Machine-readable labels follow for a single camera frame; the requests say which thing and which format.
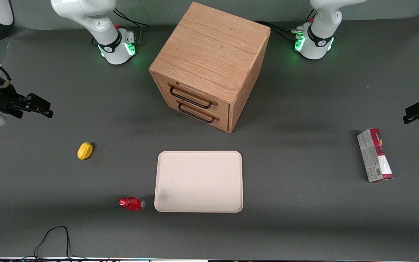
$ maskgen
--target red plastic bottle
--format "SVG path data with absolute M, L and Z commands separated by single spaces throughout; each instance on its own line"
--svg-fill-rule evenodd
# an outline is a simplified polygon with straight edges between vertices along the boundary
M 119 204 L 131 211 L 142 211 L 145 208 L 145 201 L 136 197 L 121 198 Z

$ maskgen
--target wooden drawer cabinet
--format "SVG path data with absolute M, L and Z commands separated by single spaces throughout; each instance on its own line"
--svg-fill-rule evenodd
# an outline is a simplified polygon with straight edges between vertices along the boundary
M 170 108 L 231 133 L 269 35 L 264 25 L 194 2 L 149 70 Z

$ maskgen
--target cardboard box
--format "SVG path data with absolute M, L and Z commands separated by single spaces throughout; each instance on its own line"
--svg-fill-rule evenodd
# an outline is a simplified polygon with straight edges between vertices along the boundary
M 393 179 L 391 167 L 383 152 L 379 128 L 370 128 L 356 137 L 360 144 L 368 181 L 374 183 Z

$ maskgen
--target black metal handle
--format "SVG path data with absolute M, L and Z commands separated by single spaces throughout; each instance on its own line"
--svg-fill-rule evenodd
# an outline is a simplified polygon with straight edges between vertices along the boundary
M 193 104 L 193 105 L 195 105 L 195 106 L 201 107 L 201 108 L 203 108 L 203 109 L 208 109 L 208 108 L 210 108 L 210 106 L 213 104 L 213 102 L 210 102 L 207 106 L 204 106 L 204 105 L 199 104 L 199 103 L 197 103 L 197 102 L 194 102 L 194 101 L 192 101 L 192 100 L 190 100 L 190 99 L 188 99 L 188 98 L 184 98 L 183 96 L 180 96 L 180 95 L 178 95 L 178 94 L 176 94 L 176 93 L 173 93 L 173 90 L 174 90 L 174 89 L 175 89 L 175 88 L 174 88 L 173 86 L 171 86 L 171 89 L 169 90 L 169 92 L 171 93 L 171 95 L 175 96 L 176 98 L 180 98 L 180 99 L 182 99 L 183 101 L 187 101 L 187 102 L 189 102 L 189 103 L 191 103 L 191 104 Z
M 198 120 L 201 120 L 201 121 L 205 122 L 206 124 L 211 124 L 211 123 L 213 123 L 213 122 L 214 122 L 214 120 L 216 119 L 214 116 L 213 116 L 213 118 L 211 118 L 211 120 L 206 120 L 206 119 L 204 119 L 204 118 L 200 118 L 199 116 L 197 116 L 197 115 L 195 115 L 195 114 L 192 114 L 192 113 L 190 113 L 190 112 L 188 112 L 188 111 L 185 111 L 184 109 L 182 109 L 182 108 L 181 108 L 181 106 L 182 106 L 182 103 L 179 103 L 179 111 L 181 111 L 182 113 L 184 113 L 184 114 L 186 114 L 186 115 L 189 115 L 189 116 L 191 116 L 191 117 L 193 117 L 193 118 L 196 118 L 196 119 L 198 119 Z

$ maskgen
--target yellow sponge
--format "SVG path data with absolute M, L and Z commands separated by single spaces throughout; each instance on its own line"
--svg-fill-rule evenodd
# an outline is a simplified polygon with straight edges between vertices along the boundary
M 92 144 L 85 142 L 80 146 L 79 151 L 77 151 L 77 156 L 80 160 L 85 160 L 90 157 L 90 155 L 92 154 L 92 151 L 93 151 Z

